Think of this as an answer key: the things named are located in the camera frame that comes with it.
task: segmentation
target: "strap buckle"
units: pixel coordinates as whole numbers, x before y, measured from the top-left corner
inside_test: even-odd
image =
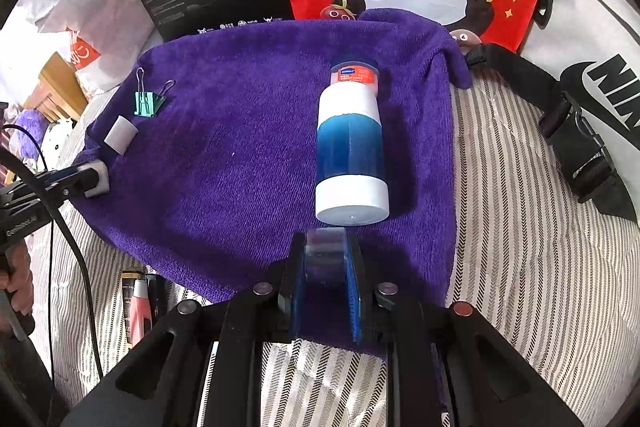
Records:
[[[562,175],[580,203],[616,184],[616,168],[609,151],[580,105],[565,91],[538,122],[545,141],[554,149]]]

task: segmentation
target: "wooden furniture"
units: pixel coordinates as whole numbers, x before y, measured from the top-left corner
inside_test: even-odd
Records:
[[[78,121],[88,102],[75,73],[74,67],[58,53],[51,55],[40,70],[40,81],[24,103],[24,108],[40,111],[50,122],[60,118]],[[14,178],[15,174],[7,171],[4,185],[11,184]]]

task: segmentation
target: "human hand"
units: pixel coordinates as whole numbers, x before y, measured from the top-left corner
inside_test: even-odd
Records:
[[[28,315],[33,308],[33,274],[31,273],[31,256],[24,241],[20,241],[7,252],[8,260],[14,268],[9,275],[0,270],[0,291],[15,292],[11,306],[16,313]],[[0,331],[11,331],[7,318],[0,316]]]

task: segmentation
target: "striped fabric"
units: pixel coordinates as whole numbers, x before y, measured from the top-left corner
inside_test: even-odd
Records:
[[[63,151],[67,161],[81,149],[84,128],[108,98],[97,97],[82,115]],[[540,138],[538,111],[499,79],[478,76],[472,89],[453,89],[452,109],[459,232],[449,301],[473,303],[585,425],[605,425],[637,381],[638,227],[575,202]],[[62,213],[92,277],[108,371],[126,351],[120,272],[136,264],[100,241],[69,204]],[[48,228],[38,231],[32,253],[32,338],[47,365],[48,238]],[[59,232],[54,253],[56,384],[75,404],[97,376],[81,279]],[[176,285],[171,301],[192,296]],[[386,367],[374,357],[306,341],[270,344],[262,378],[264,427],[385,424]]]

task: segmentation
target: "blue liquid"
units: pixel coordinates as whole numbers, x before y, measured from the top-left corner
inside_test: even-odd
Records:
[[[318,128],[316,184],[345,174],[384,181],[382,127],[368,116],[332,116]]]

